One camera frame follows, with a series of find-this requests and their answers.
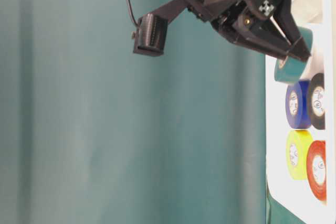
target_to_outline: black tape roll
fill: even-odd
[[[307,95],[307,112],[311,124],[318,130],[326,127],[324,110],[324,74],[318,73],[311,80]]]

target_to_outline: teal tape roll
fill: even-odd
[[[310,29],[299,27],[299,30],[311,51],[313,44],[313,32]],[[300,80],[307,63],[292,57],[285,60],[277,60],[275,65],[274,79],[287,84],[294,84]]]

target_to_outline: yellow tape roll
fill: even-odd
[[[308,131],[291,131],[287,137],[286,159],[293,179],[307,179],[307,155],[313,138]]]

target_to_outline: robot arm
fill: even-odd
[[[173,0],[139,19],[134,53],[162,55],[168,24],[186,8],[236,45],[278,59],[306,62],[310,57],[291,0]]]

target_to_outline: blue tape roll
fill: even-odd
[[[308,86],[309,81],[299,81],[287,88],[286,115],[293,129],[308,129],[311,126],[307,113]]]
[[[307,28],[299,27],[299,30],[308,45],[309,50],[312,49],[313,32]],[[307,62],[287,57],[286,60],[277,60],[274,79],[287,84],[295,84],[300,80],[302,73],[306,68]]]

